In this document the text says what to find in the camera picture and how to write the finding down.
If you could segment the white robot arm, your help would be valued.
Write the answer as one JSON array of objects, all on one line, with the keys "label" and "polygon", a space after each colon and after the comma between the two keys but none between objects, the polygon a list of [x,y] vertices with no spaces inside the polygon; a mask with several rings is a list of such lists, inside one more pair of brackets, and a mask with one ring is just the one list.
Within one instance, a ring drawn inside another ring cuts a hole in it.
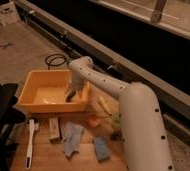
[{"label": "white robot arm", "polygon": [[149,86],[100,73],[89,56],[72,60],[69,68],[72,89],[81,90],[87,80],[119,102],[128,171],[175,171],[158,98]]}]

